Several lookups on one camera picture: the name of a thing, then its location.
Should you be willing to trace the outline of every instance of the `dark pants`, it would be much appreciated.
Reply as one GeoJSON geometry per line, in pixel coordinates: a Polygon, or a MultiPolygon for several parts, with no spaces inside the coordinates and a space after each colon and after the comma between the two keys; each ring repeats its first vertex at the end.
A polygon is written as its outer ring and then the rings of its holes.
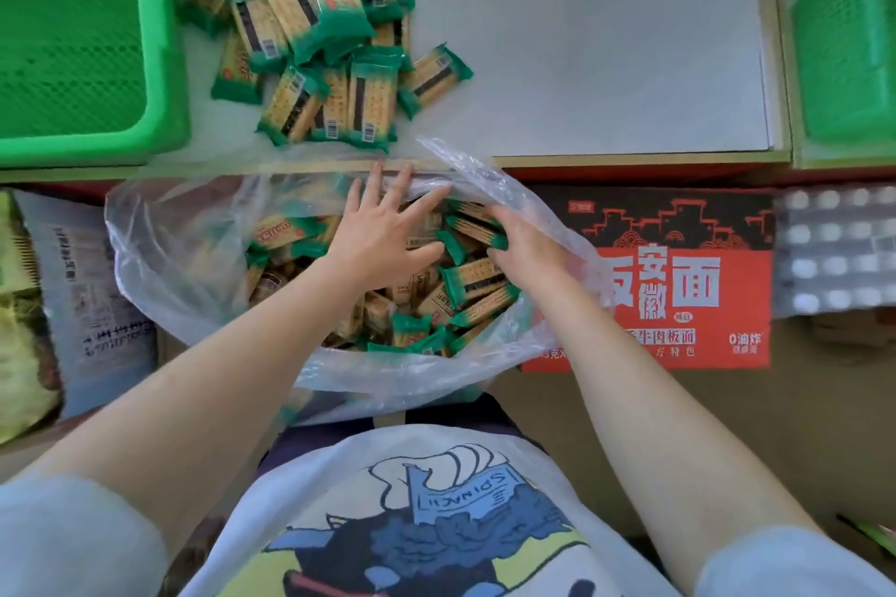
{"type": "MultiPolygon", "coordinates": [[[[406,425],[443,425],[489,434],[507,434],[522,437],[542,451],[545,450],[541,444],[523,435],[516,423],[501,408],[497,399],[487,394],[483,394],[472,403],[447,403],[408,410],[405,412],[404,422],[406,425]]],[[[298,456],[338,444],[342,439],[372,429],[374,429],[373,418],[289,428],[277,437],[277,441],[258,466],[256,476],[260,477],[298,456]]]]}

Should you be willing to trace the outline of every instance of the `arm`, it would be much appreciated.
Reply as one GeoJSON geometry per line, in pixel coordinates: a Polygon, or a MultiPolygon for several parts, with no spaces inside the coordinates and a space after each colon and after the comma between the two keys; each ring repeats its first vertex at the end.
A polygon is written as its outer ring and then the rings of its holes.
{"type": "Polygon", "coordinates": [[[507,208],[494,259],[538,304],[566,351],[591,423],[676,583],[693,591],[717,550],[812,518],[753,453],[678,385],[566,271],[566,252],[507,208]]]}
{"type": "Polygon", "coordinates": [[[404,169],[381,203],[383,169],[375,164],[363,198],[355,180],[326,257],[111,403],[22,476],[92,479],[143,513],[177,552],[357,299],[441,256],[441,243],[405,250],[410,230],[448,191],[399,213],[411,173],[404,169]]]}

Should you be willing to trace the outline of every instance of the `left hand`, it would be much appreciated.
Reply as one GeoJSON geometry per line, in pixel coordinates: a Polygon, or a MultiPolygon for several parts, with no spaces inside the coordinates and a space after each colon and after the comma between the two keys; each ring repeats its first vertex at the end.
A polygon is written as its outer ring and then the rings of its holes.
{"type": "Polygon", "coordinates": [[[364,195],[361,180],[351,186],[345,214],[324,259],[336,264],[346,278],[357,280],[363,291],[404,281],[436,262],[444,252],[441,241],[416,250],[405,249],[410,231],[451,191],[451,185],[433,189],[399,213],[413,174],[410,164],[402,168],[382,200],[383,164],[379,161],[370,171],[364,195]]]}

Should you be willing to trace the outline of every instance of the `green plastic basket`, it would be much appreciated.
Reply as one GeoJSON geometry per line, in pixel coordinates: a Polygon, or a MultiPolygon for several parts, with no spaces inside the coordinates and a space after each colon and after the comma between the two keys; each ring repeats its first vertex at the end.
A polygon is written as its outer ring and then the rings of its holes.
{"type": "Polygon", "coordinates": [[[0,1],[0,167],[134,163],[189,139],[173,0],[0,1]]]}
{"type": "Polygon", "coordinates": [[[808,135],[896,139],[896,0],[799,0],[793,20],[808,135]]]}

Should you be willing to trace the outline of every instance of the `forearm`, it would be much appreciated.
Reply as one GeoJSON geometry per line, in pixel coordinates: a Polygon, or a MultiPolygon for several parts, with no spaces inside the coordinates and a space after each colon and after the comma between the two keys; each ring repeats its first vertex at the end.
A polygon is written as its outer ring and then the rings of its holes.
{"type": "Polygon", "coordinates": [[[319,260],[85,422],[25,476],[92,479],[145,514],[177,550],[359,295],[337,264],[319,260]]]}
{"type": "Polygon", "coordinates": [[[572,277],[536,291],[610,463],[679,586],[692,591],[713,552],[758,528],[817,531],[759,459],[572,277]]]}

